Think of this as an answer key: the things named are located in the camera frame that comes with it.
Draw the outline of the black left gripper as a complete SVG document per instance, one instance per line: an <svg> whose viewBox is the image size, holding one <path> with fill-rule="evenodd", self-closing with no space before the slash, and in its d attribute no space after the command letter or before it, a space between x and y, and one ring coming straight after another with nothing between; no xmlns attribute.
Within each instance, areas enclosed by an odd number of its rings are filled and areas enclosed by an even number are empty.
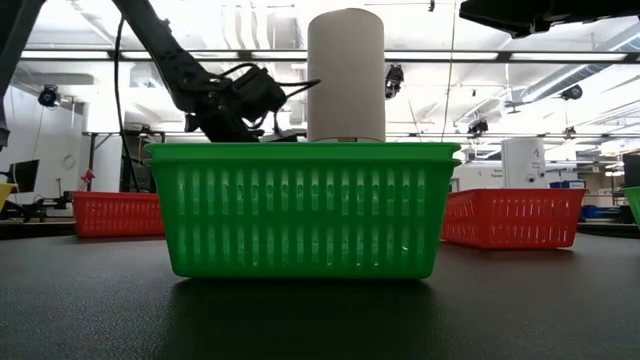
<svg viewBox="0 0 640 360"><path fill-rule="evenodd" d="M237 99L204 102L185 114L185 132L200 129L212 143L253 143L259 138L245 120L255 121L263 112Z"/></svg>

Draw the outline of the green plastic slotted basket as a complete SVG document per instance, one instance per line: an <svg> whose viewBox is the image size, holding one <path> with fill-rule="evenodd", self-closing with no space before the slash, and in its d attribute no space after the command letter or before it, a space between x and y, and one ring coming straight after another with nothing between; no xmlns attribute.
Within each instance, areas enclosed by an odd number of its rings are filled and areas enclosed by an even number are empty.
<svg viewBox="0 0 640 360"><path fill-rule="evenodd" d="M188 278L427 278L457 149L152 144L172 269Z"/></svg>
<svg viewBox="0 0 640 360"><path fill-rule="evenodd" d="M635 223L640 229L640 186L627 187L623 189L624 197L633 214Z"/></svg>

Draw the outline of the red plastic slotted basket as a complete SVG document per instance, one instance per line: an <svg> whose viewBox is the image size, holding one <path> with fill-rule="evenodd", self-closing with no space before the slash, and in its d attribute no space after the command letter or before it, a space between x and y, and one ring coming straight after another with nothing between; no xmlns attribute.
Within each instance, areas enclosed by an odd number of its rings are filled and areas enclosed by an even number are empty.
<svg viewBox="0 0 640 360"><path fill-rule="evenodd" d="M473 189L448 195L441 238L479 249L573 245L584 189Z"/></svg>
<svg viewBox="0 0 640 360"><path fill-rule="evenodd" d="M156 194L72 193L76 234L81 238L163 236Z"/></svg>

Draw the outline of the black equipment on bench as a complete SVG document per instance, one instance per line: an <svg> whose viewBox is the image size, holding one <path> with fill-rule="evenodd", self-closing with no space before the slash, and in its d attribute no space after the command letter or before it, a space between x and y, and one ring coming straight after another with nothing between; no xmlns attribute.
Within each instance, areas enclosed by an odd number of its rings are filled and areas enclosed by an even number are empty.
<svg viewBox="0 0 640 360"><path fill-rule="evenodd" d="M72 193L64 192L60 197L45 198L37 195L30 204L18 204L7 200L0 210L0 220L21 220L23 223L31 220L43 222L50 218L48 210L67 210L72 203Z"/></svg>

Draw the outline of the black computer monitor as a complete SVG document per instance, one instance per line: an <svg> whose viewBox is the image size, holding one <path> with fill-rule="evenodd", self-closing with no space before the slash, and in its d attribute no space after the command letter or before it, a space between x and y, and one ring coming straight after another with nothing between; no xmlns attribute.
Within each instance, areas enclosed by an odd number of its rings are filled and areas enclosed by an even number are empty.
<svg viewBox="0 0 640 360"><path fill-rule="evenodd" d="M35 189L39 160L30 160L12 163L7 171L1 174L6 177L9 184L14 184L20 193L30 193Z"/></svg>

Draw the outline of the white printed cylindrical column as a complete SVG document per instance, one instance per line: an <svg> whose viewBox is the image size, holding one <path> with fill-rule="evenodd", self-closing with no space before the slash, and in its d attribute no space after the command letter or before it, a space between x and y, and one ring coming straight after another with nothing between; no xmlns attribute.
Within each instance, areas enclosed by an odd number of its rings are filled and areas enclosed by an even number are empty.
<svg viewBox="0 0 640 360"><path fill-rule="evenodd" d="M545 149L541 138L512 138L501 142L503 187L544 189Z"/></svg>

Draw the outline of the dark display screen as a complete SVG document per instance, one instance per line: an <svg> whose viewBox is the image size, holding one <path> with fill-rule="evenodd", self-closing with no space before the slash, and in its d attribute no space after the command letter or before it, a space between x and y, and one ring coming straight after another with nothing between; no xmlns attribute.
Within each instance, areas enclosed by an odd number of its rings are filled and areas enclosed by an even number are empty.
<svg viewBox="0 0 640 360"><path fill-rule="evenodd" d="M622 156L624 163L624 187L640 187L640 153L627 153Z"/></svg>

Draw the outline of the grey ceiling duct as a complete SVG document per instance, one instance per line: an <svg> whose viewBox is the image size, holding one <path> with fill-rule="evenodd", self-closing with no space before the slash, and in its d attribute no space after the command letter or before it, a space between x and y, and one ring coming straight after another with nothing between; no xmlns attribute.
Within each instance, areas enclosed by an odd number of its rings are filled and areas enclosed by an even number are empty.
<svg viewBox="0 0 640 360"><path fill-rule="evenodd" d="M640 21L598 45L597 52L640 52ZM529 86L520 94L522 103L540 101L577 85L610 67L610 64L567 65Z"/></svg>

